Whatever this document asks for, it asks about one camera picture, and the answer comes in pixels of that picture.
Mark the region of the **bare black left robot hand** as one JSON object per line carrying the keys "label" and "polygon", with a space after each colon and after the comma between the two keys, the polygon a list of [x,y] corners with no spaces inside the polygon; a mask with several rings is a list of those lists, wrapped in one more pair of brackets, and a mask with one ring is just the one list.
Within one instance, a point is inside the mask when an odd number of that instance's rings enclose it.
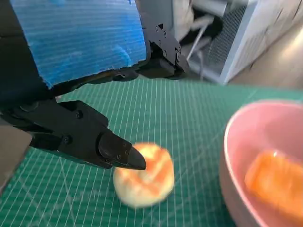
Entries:
{"label": "bare black left robot hand", "polygon": [[3,0],[0,116],[28,145],[104,169],[144,170],[142,154],[82,101],[58,102],[85,84],[180,79],[176,38],[135,0]]}

